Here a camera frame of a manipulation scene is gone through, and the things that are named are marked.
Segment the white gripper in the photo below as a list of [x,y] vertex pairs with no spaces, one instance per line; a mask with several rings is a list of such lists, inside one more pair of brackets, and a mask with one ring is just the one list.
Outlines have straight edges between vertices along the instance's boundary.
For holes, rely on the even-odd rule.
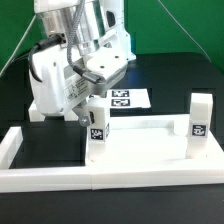
[[73,109],[81,126],[94,123],[87,106],[79,106],[90,95],[104,95],[116,85],[127,70],[128,60],[115,29],[99,39],[99,48],[81,55],[72,47],[72,60],[79,71],[67,62],[67,49],[59,44],[37,50],[29,59],[30,82],[37,110],[48,117],[64,116]]

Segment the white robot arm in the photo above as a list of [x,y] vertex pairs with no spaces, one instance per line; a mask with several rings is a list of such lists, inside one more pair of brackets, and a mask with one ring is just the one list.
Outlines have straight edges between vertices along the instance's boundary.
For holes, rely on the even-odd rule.
[[88,126],[91,95],[103,97],[135,58],[124,26],[124,0],[34,0],[45,38],[28,56],[32,121],[77,117]]

